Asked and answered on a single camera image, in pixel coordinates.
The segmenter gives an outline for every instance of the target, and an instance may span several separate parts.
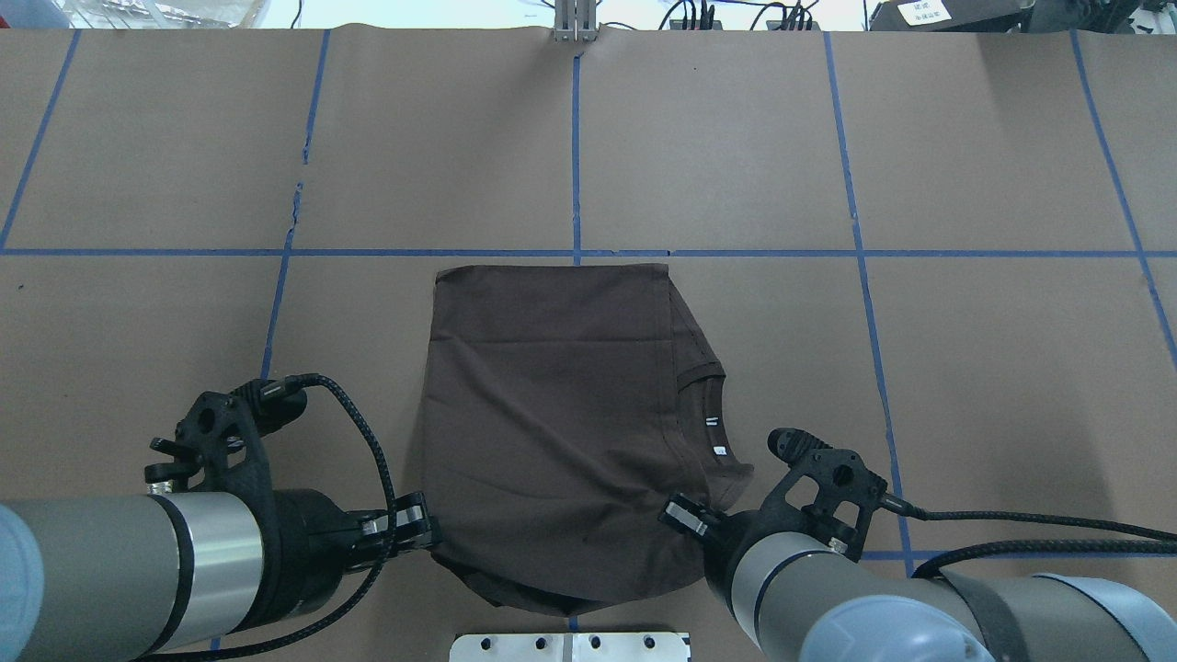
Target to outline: dark brown cloth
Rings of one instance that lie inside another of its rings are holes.
[[[441,272],[423,396],[435,558],[550,614],[696,582],[698,544],[657,517],[677,491],[726,508],[751,477],[723,380],[665,265]]]

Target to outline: folded cloth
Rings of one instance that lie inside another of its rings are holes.
[[[751,478],[723,366],[658,264],[438,274],[421,433],[434,557],[494,604],[572,615],[703,576],[658,522]]]

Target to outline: metal bracket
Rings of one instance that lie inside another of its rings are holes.
[[[450,662],[690,662],[686,633],[464,635]]]
[[[556,25],[552,37],[557,41],[597,40],[597,0],[553,0]]]

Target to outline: white sticker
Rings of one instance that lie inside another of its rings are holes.
[[[942,0],[919,0],[918,2],[899,5],[899,13],[903,14],[903,20],[907,21],[907,25],[927,25],[952,20]]]

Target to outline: white mounting plate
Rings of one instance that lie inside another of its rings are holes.
[[[450,647],[450,662],[690,662],[690,637],[686,633],[463,635]]]

